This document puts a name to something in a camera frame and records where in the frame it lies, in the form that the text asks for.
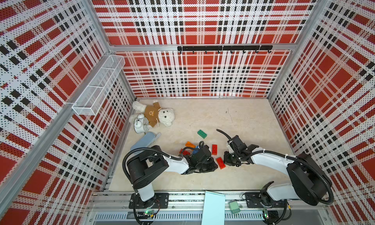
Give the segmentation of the red lego brick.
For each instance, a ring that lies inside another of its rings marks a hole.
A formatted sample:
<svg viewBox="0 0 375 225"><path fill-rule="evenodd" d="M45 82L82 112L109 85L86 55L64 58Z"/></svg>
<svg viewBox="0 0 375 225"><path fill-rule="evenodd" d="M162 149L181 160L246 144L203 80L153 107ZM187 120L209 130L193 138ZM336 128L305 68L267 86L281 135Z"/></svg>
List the red lego brick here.
<svg viewBox="0 0 375 225"><path fill-rule="evenodd" d="M179 152L179 155L183 155L183 156L190 155L190 154L191 153L186 149L181 149L180 152Z"/></svg>
<svg viewBox="0 0 375 225"><path fill-rule="evenodd" d="M226 167L223 159L221 157L216 158L216 162L220 169L224 169Z"/></svg>
<svg viewBox="0 0 375 225"><path fill-rule="evenodd" d="M216 156L218 153L218 146L212 145L212 155Z"/></svg>

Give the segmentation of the green lego brick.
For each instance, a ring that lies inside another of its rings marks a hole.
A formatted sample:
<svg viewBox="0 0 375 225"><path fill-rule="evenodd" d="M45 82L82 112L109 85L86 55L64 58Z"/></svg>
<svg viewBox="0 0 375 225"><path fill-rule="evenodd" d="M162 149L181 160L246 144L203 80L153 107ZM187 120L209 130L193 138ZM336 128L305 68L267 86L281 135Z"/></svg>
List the green lego brick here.
<svg viewBox="0 0 375 225"><path fill-rule="evenodd" d="M197 131L197 134L198 134L201 138L203 138L203 139L205 139L205 138L208 136L203 130L198 130L198 131Z"/></svg>

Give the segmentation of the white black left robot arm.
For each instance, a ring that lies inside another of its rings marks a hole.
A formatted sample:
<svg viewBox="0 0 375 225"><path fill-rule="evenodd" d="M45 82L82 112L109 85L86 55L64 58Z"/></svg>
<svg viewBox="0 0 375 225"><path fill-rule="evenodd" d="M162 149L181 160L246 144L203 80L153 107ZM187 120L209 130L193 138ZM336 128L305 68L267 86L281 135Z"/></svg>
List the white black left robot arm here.
<svg viewBox="0 0 375 225"><path fill-rule="evenodd" d="M156 199L152 182L164 172L180 175L211 173L218 169L210 148L201 141L186 146L178 156L168 154L160 146L132 149L122 161L122 169L135 196L146 203Z"/></svg>

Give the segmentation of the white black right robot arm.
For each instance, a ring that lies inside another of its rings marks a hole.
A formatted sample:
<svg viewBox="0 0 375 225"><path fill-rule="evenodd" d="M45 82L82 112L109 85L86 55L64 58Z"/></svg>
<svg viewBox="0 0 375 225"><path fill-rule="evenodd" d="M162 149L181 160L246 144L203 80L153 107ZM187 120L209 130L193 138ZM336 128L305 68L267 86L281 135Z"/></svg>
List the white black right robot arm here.
<svg viewBox="0 0 375 225"><path fill-rule="evenodd" d="M247 146L237 135L230 137L222 130L218 132L228 139L229 149L223 159L225 165L262 165L289 177L284 183L270 181L262 187L258 200L263 207L271 208L277 202L288 200L301 200L312 206L331 205L334 202L332 181L311 155L302 153L290 156L257 145Z"/></svg>

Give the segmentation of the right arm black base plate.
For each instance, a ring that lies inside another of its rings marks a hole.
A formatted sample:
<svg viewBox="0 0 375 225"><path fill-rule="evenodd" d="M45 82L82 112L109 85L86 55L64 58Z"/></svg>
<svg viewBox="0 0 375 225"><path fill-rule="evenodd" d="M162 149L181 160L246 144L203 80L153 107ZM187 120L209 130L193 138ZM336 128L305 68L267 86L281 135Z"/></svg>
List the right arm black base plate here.
<svg viewBox="0 0 375 225"><path fill-rule="evenodd" d="M244 200L246 201L248 208L283 208L283 200L275 201L265 193L259 192L246 192L244 194Z"/></svg>

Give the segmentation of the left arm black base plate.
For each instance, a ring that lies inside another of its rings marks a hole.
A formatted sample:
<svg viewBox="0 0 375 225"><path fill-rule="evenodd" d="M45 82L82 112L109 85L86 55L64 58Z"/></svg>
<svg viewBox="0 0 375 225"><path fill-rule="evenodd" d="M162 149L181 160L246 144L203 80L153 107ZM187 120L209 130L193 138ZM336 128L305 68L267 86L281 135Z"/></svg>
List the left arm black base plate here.
<svg viewBox="0 0 375 225"><path fill-rule="evenodd" d="M169 194L168 193L155 193L154 196L147 200L142 201L139 194L133 193L131 195L130 203L129 203L129 209L146 209L146 208L152 208L152 209L165 209L168 208L169 204Z"/></svg>

